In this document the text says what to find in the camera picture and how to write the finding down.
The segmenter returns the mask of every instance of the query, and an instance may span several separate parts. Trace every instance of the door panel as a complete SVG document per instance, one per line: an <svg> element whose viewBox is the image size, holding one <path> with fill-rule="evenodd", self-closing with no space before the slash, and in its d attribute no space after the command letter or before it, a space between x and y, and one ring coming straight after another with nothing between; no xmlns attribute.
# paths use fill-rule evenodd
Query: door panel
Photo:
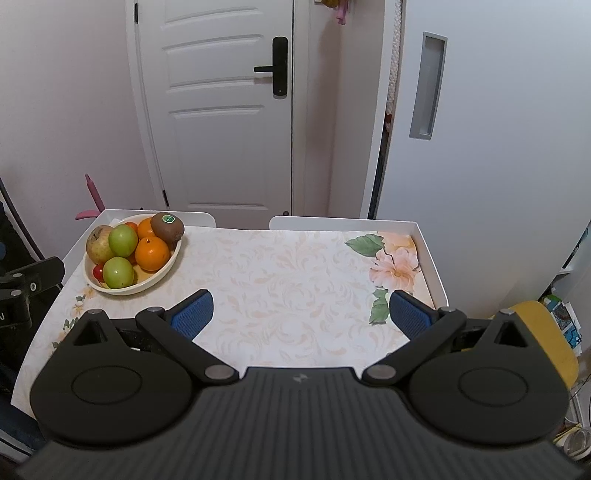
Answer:
<svg viewBox="0 0 591 480"><path fill-rule="evenodd" d="M230 228L268 227L291 210L291 83L275 98L274 37L289 41L291 0L145 0L139 43L158 166L172 209Z"/></svg>
<svg viewBox="0 0 591 480"><path fill-rule="evenodd" d="M418 222L450 303L536 300L591 218L588 2L406 3L377 218ZM424 32L447 37L431 140L410 138Z"/></svg>

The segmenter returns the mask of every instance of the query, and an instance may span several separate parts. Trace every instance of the door handle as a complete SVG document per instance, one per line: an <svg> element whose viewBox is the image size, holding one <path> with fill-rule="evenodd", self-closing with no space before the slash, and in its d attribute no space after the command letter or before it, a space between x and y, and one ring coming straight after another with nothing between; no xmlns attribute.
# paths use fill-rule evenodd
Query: door handle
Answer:
<svg viewBox="0 0 591 480"><path fill-rule="evenodd" d="M287 38L275 37L272 44L273 65L255 67L255 73L271 72L273 74L273 95L287 95Z"/></svg>

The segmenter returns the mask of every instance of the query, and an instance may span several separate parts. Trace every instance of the tomato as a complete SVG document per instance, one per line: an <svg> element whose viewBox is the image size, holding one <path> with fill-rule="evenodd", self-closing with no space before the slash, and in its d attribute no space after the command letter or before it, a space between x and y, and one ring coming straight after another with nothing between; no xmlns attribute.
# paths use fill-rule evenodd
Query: tomato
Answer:
<svg viewBox="0 0 591 480"><path fill-rule="evenodd" d="M137 223L133 223L133 222L125 222L126 225L130 226L132 229L134 229L135 233L138 233L138 224Z"/></svg>
<svg viewBox="0 0 591 480"><path fill-rule="evenodd" d="M105 281L105 279L103 278L103 267L104 264L95 265L95 267L92 269L92 276L101 283Z"/></svg>

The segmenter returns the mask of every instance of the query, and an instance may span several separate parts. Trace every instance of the pink wall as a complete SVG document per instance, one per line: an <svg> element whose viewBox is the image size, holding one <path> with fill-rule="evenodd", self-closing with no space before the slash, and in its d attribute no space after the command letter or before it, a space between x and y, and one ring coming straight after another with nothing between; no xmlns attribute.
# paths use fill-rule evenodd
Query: pink wall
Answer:
<svg viewBox="0 0 591 480"><path fill-rule="evenodd" d="M107 208L155 207L121 0L0 4L0 175L43 253L63 257L91 220L84 174Z"/></svg>

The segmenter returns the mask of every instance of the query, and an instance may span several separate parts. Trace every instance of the red cherry tomato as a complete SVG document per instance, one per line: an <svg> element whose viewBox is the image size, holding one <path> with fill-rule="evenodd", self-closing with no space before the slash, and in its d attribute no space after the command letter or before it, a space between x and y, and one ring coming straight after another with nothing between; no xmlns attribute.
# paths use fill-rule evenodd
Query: red cherry tomato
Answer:
<svg viewBox="0 0 591 480"><path fill-rule="evenodd" d="M103 267L104 265L95 265L95 267L92 269L92 276L100 282L105 281L103 278Z"/></svg>

